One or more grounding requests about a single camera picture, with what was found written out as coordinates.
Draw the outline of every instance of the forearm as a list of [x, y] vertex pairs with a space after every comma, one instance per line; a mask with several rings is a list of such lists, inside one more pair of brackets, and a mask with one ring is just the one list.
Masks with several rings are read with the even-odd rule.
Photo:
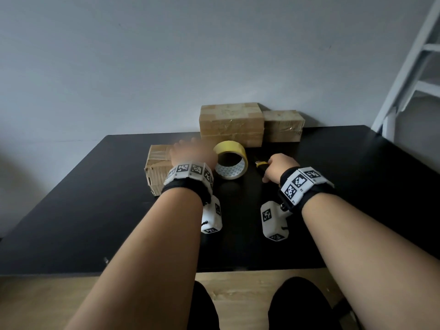
[[337, 196], [317, 194], [302, 214], [366, 328], [440, 328], [437, 259]]
[[195, 192], [166, 191], [130, 234], [68, 329], [185, 329], [203, 206]]

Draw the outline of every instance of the black tabletop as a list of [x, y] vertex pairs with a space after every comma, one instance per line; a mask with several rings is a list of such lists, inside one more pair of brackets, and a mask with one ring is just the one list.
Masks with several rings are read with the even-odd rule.
[[[0, 275], [102, 272], [155, 201], [143, 170], [150, 145], [194, 135], [106, 136], [0, 242]], [[294, 156], [322, 172], [344, 199], [439, 258], [440, 175], [368, 127], [307, 128], [300, 143], [265, 143], [246, 152], [250, 161], [278, 152]], [[253, 165], [237, 180], [215, 179], [223, 229], [201, 234], [199, 272], [325, 266], [298, 217], [288, 219], [287, 240], [263, 236], [260, 206], [278, 201], [276, 191], [275, 184], [261, 183]]]

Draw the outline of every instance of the person's left hand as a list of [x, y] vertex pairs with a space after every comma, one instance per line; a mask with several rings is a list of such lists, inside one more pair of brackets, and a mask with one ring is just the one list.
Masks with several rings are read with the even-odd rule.
[[184, 161], [196, 161], [206, 163], [214, 171], [218, 155], [212, 148], [212, 144], [196, 138], [192, 138], [191, 142], [180, 140], [170, 151], [171, 163], [176, 166]]

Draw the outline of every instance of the wooden floor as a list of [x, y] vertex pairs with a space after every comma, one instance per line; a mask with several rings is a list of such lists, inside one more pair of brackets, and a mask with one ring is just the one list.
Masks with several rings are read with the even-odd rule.
[[[312, 281], [335, 305], [343, 295], [326, 268], [276, 271], [197, 273], [216, 306], [220, 328], [268, 329], [267, 311], [275, 291], [288, 278]], [[88, 294], [97, 277], [1, 278], [2, 330], [62, 329]], [[356, 329], [350, 316], [344, 329]]]

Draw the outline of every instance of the cardboard box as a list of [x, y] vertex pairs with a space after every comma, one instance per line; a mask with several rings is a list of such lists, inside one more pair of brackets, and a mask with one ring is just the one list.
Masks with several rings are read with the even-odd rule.
[[234, 140], [243, 147], [261, 147], [264, 117], [258, 103], [203, 105], [200, 136], [218, 144]]
[[304, 118], [296, 110], [263, 111], [264, 142], [287, 143], [301, 140]]
[[172, 145], [151, 145], [146, 159], [145, 174], [151, 192], [160, 196], [165, 179], [173, 165], [169, 154]]

